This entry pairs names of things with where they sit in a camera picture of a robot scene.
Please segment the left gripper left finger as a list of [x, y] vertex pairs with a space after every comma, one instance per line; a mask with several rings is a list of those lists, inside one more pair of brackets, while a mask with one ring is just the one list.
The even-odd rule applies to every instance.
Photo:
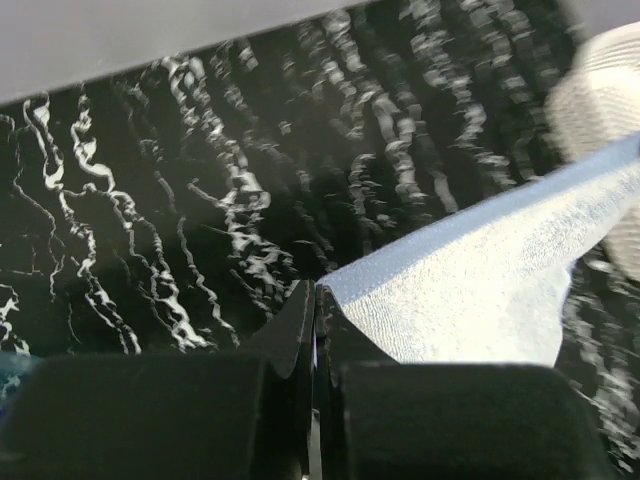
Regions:
[[282, 310], [241, 347], [265, 361], [254, 475], [307, 475], [313, 418], [315, 283], [301, 280]]

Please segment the blue-edged white towel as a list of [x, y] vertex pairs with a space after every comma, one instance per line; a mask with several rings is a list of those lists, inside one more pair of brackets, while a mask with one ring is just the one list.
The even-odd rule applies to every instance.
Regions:
[[639, 138], [416, 230], [326, 275], [347, 318], [402, 363], [553, 366], [575, 262], [606, 241], [639, 275]]

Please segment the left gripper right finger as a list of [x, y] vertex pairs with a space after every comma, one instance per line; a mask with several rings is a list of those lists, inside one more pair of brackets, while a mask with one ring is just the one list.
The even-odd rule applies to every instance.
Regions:
[[325, 475], [394, 475], [399, 365], [356, 327], [327, 286], [317, 289], [315, 405]]

